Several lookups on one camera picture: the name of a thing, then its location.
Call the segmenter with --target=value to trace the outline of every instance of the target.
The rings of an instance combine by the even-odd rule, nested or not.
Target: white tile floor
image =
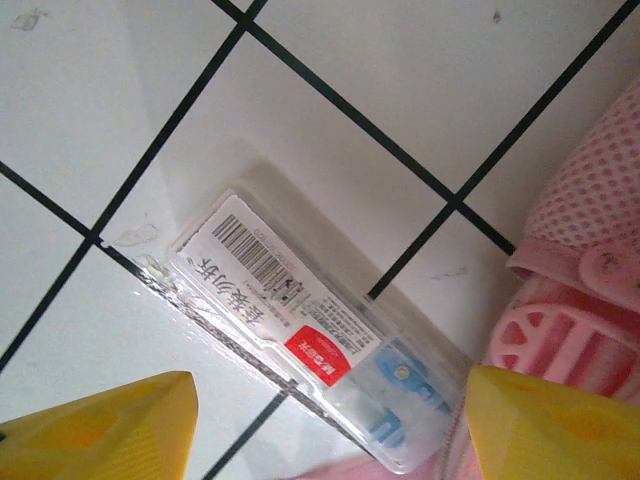
[[[229,463],[218,464],[216,478],[268,479],[358,454],[287,398],[235,456],[225,457],[282,381],[263,377],[147,290],[123,268],[125,261],[98,248],[97,237],[85,241],[81,252],[88,253],[76,255],[61,288],[45,294],[82,243],[81,233],[101,216],[110,221],[94,234],[115,250],[137,262],[162,261],[191,217],[239,179],[263,188],[329,268],[369,290],[623,3],[268,0],[258,27],[239,41],[240,11],[233,4],[245,11],[251,5],[245,0],[0,4],[0,349],[6,350],[0,422],[186,369],[194,373],[201,405],[189,479],[202,478],[220,458]],[[225,40],[230,33],[233,41]],[[345,109],[316,77],[300,76],[295,58],[283,57],[268,35],[366,121],[328,101]],[[224,61],[178,123],[172,113],[221,46],[227,53],[233,48],[226,58],[218,54]],[[536,193],[638,73],[636,11],[467,204],[517,244]],[[173,132],[163,129],[170,118]],[[163,141],[172,134],[165,144],[152,143],[161,129]],[[162,148],[154,156],[156,147]],[[118,197],[120,208],[103,215],[146,151],[149,168],[127,184],[132,190]],[[409,162],[414,172],[424,178],[426,169],[442,182],[440,195],[398,161],[407,163],[407,154],[417,160]],[[83,230],[29,197],[12,172]],[[380,301],[416,311],[414,322],[430,320],[477,359],[516,288],[505,259],[454,213],[389,278]],[[44,314],[32,315],[38,304]],[[30,316],[35,328],[19,337],[23,343],[14,341]],[[310,437],[311,444],[302,441]]]

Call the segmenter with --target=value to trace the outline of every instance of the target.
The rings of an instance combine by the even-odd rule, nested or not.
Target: red logo label
[[[351,370],[347,357],[325,335],[305,325],[284,344],[329,387]]]

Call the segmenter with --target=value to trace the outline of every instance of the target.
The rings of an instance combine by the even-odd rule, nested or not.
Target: yellow plastic object
[[[640,408],[495,367],[465,402],[484,480],[640,479]]]
[[[17,418],[0,425],[0,479],[182,479],[197,416],[193,377],[169,372]]]

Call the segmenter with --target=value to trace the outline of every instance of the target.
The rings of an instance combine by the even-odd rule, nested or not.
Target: white label sticker
[[[201,290],[331,386],[380,339],[237,195],[177,252]]]

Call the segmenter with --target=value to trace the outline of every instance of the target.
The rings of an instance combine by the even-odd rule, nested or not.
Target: clear plastic case
[[[168,260],[389,470],[409,472],[441,446],[466,372],[318,264],[254,193],[228,190]]]

